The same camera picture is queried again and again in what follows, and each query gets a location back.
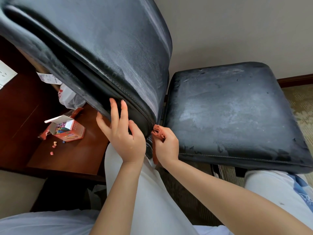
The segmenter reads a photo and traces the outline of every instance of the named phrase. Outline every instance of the person's leg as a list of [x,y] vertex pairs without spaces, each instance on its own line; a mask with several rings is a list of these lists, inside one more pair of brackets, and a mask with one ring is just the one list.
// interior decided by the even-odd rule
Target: person's leg
[[245,175],[245,188],[272,201],[313,229],[313,189],[304,175],[254,170]]
[[[121,164],[121,157],[109,144],[104,158],[108,194]],[[147,234],[198,235],[193,225],[167,192],[159,173],[145,158],[138,182],[131,235]]]

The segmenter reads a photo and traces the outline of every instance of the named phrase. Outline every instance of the black leather upholstery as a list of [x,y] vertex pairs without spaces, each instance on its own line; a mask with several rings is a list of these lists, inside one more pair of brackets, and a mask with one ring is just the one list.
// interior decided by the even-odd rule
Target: black leather upholstery
[[180,159],[309,173],[313,159],[270,68],[248,62],[177,72],[166,127]]
[[146,137],[158,122],[172,44],[153,0],[0,0],[0,35],[108,118],[113,97]]

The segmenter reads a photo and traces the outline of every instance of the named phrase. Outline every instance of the desk surface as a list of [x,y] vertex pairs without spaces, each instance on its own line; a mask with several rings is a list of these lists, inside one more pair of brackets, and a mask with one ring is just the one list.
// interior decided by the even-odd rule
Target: desk surface
[[84,110],[75,118],[86,128],[84,138],[62,143],[48,135],[37,148],[27,166],[32,168],[96,175],[103,159],[108,139],[96,122],[97,111],[85,104]]

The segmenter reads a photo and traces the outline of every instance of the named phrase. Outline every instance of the baseboard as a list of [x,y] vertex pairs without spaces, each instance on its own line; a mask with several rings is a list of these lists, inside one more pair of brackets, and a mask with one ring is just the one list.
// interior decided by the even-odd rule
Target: baseboard
[[313,84],[313,74],[277,79],[281,88]]

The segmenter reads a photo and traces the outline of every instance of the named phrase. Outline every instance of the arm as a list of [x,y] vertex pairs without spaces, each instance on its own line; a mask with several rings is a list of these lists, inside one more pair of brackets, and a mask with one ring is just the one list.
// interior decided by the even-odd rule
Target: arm
[[160,163],[234,234],[313,234],[306,225],[267,199],[178,160],[178,139],[162,128],[155,138]]
[[133,121],[128,121],[126,103],[122,100],[119,119],[115,100],[110,99],[110,102],[112,128],[104,123],[100,113],[96,120],[123,163],[90,235],[130,234],[138,180],[146,152],[146,141],[142,132]]

